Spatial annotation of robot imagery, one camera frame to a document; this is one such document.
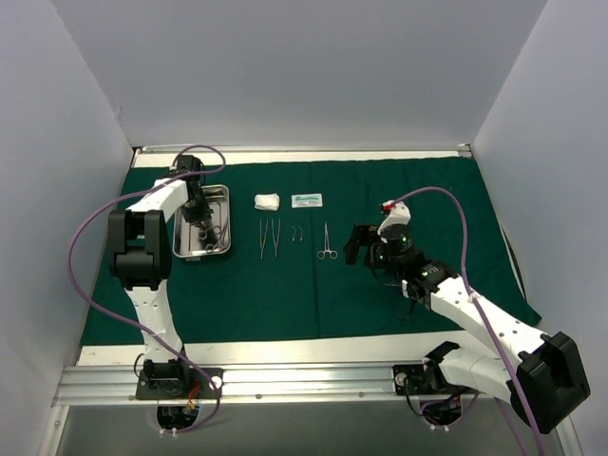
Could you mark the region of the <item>stainless steel instrument tray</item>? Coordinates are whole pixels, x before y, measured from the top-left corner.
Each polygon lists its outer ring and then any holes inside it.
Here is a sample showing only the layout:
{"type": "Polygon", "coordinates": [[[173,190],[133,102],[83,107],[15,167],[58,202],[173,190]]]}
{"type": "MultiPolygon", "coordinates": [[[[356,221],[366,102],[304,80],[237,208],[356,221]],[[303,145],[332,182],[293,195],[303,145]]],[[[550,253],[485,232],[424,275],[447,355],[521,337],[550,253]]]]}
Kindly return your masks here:
{"type": "Polygon", "coordinates": [[[228,232],[221,248],[207,252],[204,250],[203,242],[198,238],[197,227],[186,222],[179,209],[174,216],[173,253],[176,257],[187,261],[199,261],[204,257],[227,254],[232,245],[228,187],[217,184],[202,186],[201,189],[213,210],[213,223],[227,225],[228,232]]]}

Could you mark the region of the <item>steel hemostat clamp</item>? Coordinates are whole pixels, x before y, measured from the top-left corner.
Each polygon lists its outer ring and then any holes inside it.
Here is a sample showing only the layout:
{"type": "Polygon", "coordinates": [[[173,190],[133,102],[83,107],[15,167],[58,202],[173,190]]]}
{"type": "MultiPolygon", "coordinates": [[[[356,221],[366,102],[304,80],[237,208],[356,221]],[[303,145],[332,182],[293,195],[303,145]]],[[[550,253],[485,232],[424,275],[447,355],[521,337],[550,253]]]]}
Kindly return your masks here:
{"type": "Polygon", "coordinates": [[[324,245],[323,248],[317,252],[316,256],[319,260],[323,260],[326,257],[329,259],[337,259],[338,257],[337,251],[334,250],[330,244],[330,233],[327,222],[324,222],[324,245]]]}
{"type": "Polygon", "coordinates": [[[212,218],[197,222],[195,226],[198,229],[198,238],[201,242],[217,242],[223,233],[221,225],[214,224],[212,218]]]}

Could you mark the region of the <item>steel tweezers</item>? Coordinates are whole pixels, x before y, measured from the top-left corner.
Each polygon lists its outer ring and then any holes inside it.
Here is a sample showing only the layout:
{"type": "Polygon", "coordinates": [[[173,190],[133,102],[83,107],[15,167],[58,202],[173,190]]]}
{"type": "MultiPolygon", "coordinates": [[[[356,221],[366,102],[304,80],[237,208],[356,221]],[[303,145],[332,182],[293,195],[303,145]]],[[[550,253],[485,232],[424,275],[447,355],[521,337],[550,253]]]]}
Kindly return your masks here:
{"type": "Polygon", "coordinates": [[[259,220],[258,242],[259,242],[259,258],[260,259],[264,258],[264,252],[265,252],[265,246],[266,246],[267,234],[268,234],[268,226],[269,226],[269,220],[267,220],[267,219],[265,221],[263,221],[262,219],[259,220]]]}
{"type": "Polygon", "coordinates": [[[280,234],[281,234],[281,219],[272,219],[271,221],[271,229],[272,229],[272,239],[274,245],[274,255],[278,257],[278,248],[280,243],[280,234]]]}

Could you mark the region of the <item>white green labelled packet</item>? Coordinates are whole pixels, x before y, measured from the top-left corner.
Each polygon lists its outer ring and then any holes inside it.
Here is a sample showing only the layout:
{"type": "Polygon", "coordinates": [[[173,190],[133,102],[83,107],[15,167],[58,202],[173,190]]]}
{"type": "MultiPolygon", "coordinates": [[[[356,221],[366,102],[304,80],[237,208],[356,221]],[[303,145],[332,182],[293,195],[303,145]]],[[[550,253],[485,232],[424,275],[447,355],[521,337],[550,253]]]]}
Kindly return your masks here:
{"type": "Polygon", "coordinates": [[[291,195],[291,207],[294,209],[320,208],[322,206],[323,197],[320,193],[291,195]]]}

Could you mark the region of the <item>white gauze pad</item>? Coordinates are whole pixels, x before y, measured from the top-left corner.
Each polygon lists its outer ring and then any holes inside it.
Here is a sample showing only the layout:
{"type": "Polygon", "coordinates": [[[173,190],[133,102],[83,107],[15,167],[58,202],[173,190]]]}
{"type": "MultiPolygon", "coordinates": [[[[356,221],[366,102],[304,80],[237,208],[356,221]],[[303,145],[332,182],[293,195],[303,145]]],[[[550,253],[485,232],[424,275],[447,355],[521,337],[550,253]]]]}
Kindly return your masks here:
{"type": "Polygon", "coordinates": [[[257,194],[254,198],[255,208],[259,211],[275,212],[280,207],[280,196],[273,194],[257,194]]]}

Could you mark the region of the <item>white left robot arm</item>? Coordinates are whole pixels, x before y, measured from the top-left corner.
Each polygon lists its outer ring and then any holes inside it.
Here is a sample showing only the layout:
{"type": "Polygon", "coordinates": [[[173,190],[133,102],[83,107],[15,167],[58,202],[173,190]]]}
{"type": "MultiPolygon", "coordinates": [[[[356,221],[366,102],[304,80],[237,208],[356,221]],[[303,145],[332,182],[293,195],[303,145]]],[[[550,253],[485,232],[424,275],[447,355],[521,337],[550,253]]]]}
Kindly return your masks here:
{"type": "Polygon", "coordinates": [[[155,190],[124,210],[108,215],[110,273],[135,308],[145,344],[141,379],[157,383],[170,398],[191,388],[193,372],[168,302],[172,253],[166,222],[177,212],[205,238],[214,238],[212,209],[200,188],[202,161],[181,155],[155,190]]]}

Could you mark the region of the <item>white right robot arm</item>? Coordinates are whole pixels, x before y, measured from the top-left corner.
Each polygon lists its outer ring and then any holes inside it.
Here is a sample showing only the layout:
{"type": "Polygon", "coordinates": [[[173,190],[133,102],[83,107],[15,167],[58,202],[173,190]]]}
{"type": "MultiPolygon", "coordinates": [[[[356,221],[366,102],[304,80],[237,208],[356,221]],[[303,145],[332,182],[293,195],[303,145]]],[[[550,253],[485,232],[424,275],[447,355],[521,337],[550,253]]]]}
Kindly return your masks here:
{"type": "Polygon", "coordinates": [[[405,298],[456,323],[490,351],[441,343],[423,359],[428,389],[464,387],[492,395],[542,434],[590,396],[579,348],[569,335],[528,326],[468,289],[461,275],[414,246],[406,224],[355,225],[343,248],[347,264],[355,264],[361,249],[365,266],[385,273],[405,298]]]}

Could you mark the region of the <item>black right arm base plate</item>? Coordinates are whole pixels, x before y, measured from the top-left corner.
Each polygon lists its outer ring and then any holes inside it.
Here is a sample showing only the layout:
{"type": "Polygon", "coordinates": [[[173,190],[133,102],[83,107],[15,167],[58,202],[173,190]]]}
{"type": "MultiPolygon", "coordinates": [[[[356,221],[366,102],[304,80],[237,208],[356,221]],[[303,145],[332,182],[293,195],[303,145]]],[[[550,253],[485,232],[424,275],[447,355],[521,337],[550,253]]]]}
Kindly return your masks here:
{"type": "Polygon", "coordinates": [[[438,369],[427,368],[423,364],[393,365],[391,371],[394,391],[398,396],[473,392],[471,388],[449,384],[438,369]]]}

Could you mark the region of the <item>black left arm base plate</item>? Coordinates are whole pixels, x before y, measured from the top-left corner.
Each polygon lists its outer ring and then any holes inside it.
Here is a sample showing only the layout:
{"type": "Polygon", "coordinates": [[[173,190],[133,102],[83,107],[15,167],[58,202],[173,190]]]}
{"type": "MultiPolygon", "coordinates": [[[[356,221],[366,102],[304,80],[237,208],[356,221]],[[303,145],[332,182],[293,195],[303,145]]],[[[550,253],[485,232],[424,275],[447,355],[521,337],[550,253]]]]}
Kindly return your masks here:
{"type": "Polygon", "coordinates": [[[217,384],[216,393],[208,380],[196,370],[191,369],[185,379],[153,378],[143,370],[139,372],[135,398],[144,401],[169,401],[187,399],[216,399],[221,396],[222,386],[217,384]]]}

